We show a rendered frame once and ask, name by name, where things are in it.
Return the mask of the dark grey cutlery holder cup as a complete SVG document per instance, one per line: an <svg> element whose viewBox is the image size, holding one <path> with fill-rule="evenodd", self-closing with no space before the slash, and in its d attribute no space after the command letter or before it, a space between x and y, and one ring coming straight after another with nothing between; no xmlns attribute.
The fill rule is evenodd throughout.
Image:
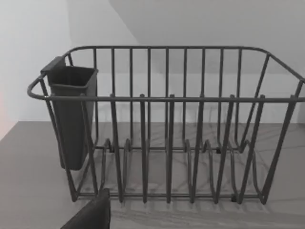
<svg viewBox="0 0 305 229"><path fill-rule="evenodd" d="M46 73L51 94L54 96L95 96L97 73L95 68L67 66L61 56L55 57L41 73ZM81 102L54 101L55 118L60 121L63 135L63 150L67 156L68 168L78 171L86 158L84 121Z"/></svg>

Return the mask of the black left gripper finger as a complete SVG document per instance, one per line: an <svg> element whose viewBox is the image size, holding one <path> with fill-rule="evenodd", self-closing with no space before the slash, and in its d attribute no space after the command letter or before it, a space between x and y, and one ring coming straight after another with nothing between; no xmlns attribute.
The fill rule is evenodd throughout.
<svg viewBox="0 0 305 229"><path fill-rule="evenodd" d="M60 229L110 229L110 190L103 188L97 197L90 200Z"/></svg>

